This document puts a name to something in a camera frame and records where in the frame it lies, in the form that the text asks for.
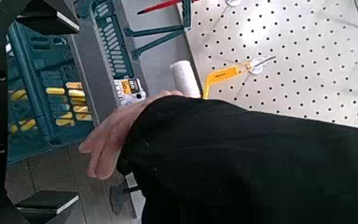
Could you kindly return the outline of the bare person hand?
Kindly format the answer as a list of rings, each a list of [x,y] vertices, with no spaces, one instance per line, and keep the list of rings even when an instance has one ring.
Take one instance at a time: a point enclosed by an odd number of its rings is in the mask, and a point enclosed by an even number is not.
[[[116,109],[88,135],[78,150],[82,154],[89,154],[89,177],[105,180],[113,174],[133,123],[148,105],[167,96],[183,94],[180,91],[162,91],[157,96],[147,98],[142,104]]]

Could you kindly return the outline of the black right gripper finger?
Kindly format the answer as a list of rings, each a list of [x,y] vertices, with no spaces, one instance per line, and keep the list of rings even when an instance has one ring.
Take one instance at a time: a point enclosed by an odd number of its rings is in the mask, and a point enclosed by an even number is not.
[[[41,35],[71,35],[80,31],[76,14],[65,0],[31,0],[16,22]]]
[[[74,191],[40,190],[16,208],[31,224],[65,224],[78,200]]]

